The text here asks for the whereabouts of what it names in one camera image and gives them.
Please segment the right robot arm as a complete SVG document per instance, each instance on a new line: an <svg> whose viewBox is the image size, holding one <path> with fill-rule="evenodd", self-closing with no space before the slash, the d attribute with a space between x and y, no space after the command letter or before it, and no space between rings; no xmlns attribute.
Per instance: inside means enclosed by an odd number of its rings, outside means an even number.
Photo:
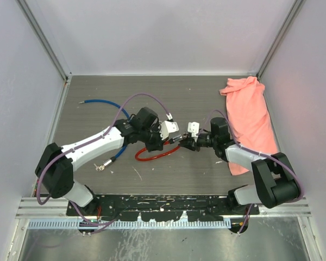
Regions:
<svg viewBox="0 0 326 261"><path fill-rule="evenodd" d="M212 148L218 158L253 174L253 185L229 190L227 206L233 214L240 214L250 204L262 204L271 209L303 198L302 187L287 156L281 152L256 152L243 146L223 117L211 119L210 130L202 129L198 122L190 122L179 145L192 151L199 151L202 147Z"/></svg>

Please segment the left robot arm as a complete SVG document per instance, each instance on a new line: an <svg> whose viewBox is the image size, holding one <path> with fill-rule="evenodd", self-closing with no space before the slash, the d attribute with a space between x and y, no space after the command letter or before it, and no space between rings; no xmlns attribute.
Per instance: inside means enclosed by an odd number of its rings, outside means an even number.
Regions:
<svg viewBox="0 0 326 261"><path fill-rule="evenodd" d="M170 131L175 131L173 122L159 122L157 114L144 107L129 119L116 120L113 126L82 141L62 147L49 144L35 169L38 186L44 186L50 197L64 197L85 215L94 215L99 208L97 197L74 179L74 172L103 153L138 141L145 143L148 151L161 151Z"/></svg>

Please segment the blue lock keys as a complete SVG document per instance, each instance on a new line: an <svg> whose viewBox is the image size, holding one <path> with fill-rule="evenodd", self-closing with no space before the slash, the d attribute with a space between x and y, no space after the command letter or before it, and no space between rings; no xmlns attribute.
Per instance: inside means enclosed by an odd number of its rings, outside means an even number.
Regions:
<svg viewBox="0 0 326 261"><path fill-rule="evenodd" d="M96 171L103 171L105 169L104 165L98 166L98 165L94 164L94 166L95 166Z"/></svg>

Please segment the blue cable lock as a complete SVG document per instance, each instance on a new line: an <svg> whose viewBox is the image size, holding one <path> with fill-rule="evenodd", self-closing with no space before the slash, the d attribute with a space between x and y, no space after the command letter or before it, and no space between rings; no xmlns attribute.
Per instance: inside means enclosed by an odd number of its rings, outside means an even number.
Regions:
<svg viewBox="0 0 326 261"><path fill-rule="evenodd" d="M92 100L84 100L79 102L79 104L83 103L105 103L109 105L113 105L116 108L120 108L121 106L115 102L108 101L108 100L103 100L103 99L92 99ZM111 157L109 160L105 161L102 165L106 168L110 164L114 163L122 154L123 152L127 149L127 146L123 146L113 157Z"/></svg>

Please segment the red cable lock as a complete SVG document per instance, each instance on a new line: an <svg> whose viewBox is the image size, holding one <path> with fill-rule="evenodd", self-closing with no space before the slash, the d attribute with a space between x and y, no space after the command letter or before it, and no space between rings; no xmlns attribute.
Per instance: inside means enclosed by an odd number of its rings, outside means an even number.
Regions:
<svg viewBox="0 0 326 261"><path fill-rule="evenodd" d="M141 157L141 154L143 154L144 152L147 152L148 150L144 147L142 149L140 149L134 156L134 158L137 160L137 161L141 161L141 162L146 162L146 161L152 161L152 160L156 160L156 159L159 159L159 158L162 158L162 157L165 157L165 156L169 156L171 155L172 153L176 152L177 150L180 149L180 146L177 145L176 147L174 147L173 149L169 150L169 151L166 151L166 152L162 152L160 154L157 154L157 155L154 155L154 156L150 156L150 157L146 157L146 158L142 158Z"/></svg>

